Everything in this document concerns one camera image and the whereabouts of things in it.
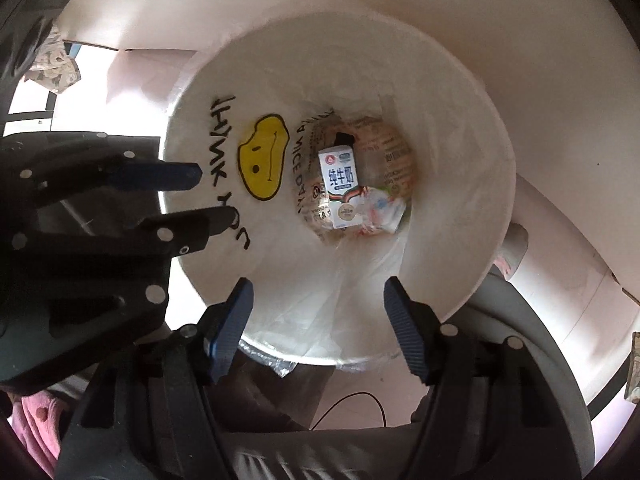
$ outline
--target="smiley face drawing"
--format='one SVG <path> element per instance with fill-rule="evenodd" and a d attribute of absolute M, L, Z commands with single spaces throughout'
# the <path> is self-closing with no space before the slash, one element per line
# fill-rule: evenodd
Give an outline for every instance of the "smiley face drawing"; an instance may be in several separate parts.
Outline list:
<path fill-rule="evenodd" d="M 271 200 L 280 189 L 289 132 L 277 114 L 254 126 L 249 140 L 238 146 L 238 170 L 247 191 L 258 200 Z"/>

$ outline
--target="bolt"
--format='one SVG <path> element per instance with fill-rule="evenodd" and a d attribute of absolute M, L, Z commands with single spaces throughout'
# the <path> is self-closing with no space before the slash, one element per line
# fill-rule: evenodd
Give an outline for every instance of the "bolt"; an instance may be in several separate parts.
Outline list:
<path fill-rule="evenodd" d="M 156 231 L 158 238 L 160 238 L 163 242 L 170 242 L 174 239 L 174 232 L 167 227 L 161 227 Z"/>
<path fill-rule="evenodd" d="M 145 296 L 150 303 L 156 305 L 161 304 L 166 299 L 164 288 L 162 288 L 160 285 L 149 285 L 145 289 Z"/>
<path fill-rule="evenodd" d="M 447 324 L 441 325 L 440 333 L 442 335 L 447 336 L 447 337 L 457 336 L 458 335 L 458 327 L 455 326 L 455 325 L 452 325 L 450 323 L 447 323 Z"/>
<path fill-rule="evenodd" d="M 198 327 L 194 324 L 188 324 L 180 329 L 180 335 L 185 338 L 194 337 L 198 333 Z"/>
<path fill-rule="evenodd" d="M 522 350 L 522 348 L 524 347 L 522 339 L 514 335 L 512 335 L 510 338 L 507 338 L 507 345 L 509 345 L 510 348 L 513 348 L 514 350 Z"/>
<path fill-rule="evenodd" d="M 27 244 L 27 237 L 24 233 L 16 233 L 14 235 L 14 238 L 12 238 L 11 240 L 11 245 L 16 251 L 23 249 L 26 244 Z"/>

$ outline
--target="white milk carton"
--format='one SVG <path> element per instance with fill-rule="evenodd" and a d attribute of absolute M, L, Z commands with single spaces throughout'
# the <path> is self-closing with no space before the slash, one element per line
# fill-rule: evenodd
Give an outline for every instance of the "white milk carton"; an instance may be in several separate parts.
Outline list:
<path fill-rule="evenodd" d="M 334 229 L 361 225 L 362 190 L 358 185 L 353 149 L 333 146 L 318 152 L 318 157 Z"/>

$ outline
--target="pink cloth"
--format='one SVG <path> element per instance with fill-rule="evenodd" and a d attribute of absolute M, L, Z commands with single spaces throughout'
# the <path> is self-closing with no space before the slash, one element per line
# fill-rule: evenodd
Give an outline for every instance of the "pink cloth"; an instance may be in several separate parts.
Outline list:
<path fill-rule="evenodd" d="M 58 425 L 65 410 L 68 410 L 66 403 L 47 391 L 23 397 L 14 404 L 12 427 L 16 435 L 52 478 L 60 454 Z"/>

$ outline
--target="wire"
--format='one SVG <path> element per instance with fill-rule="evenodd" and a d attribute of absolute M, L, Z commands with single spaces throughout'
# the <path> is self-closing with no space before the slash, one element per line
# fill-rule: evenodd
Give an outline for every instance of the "wire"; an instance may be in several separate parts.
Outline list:
<path fill-rule="evenodd" d="M 376 404 L 378 405 L 378 407 L 380 408 L 380 413 L 382 414 L 382 424 L 384 425 L 384 427 L 386 428 L 386 415 L 385 415 L 385 409 L 382 407 L 382 404 L 380 404 L 380 401 L 378 400 L 378 398 L 374 395 L 374 394 L 370 394 L 369 392 L 355 392 L 354 394 L 349 394 L 344 396 L 343 398 L 341 398 L 340 400 L 338 400 L 337 402 L 334 403 L 334 405 L 332 407 L 330 407 L 328 410 L 326 410 L 324 412 L 324 415 L 321 416 L 318 421 L 313 425 L 313 427 L 311 428 L 311 431 L 313 431 L 318 424 L 320 424 L 322 422 L 322 420 L 329 415 L 329 412 L 331 412 L 332 409 L 334 409 L 338 404 L 340 404 L 343 400 L 348 399 L 349 397 L 354 397 L 356 395 L 368 395 L 369 397 L 371 397 L 373 400 L 376 401 Z"/>

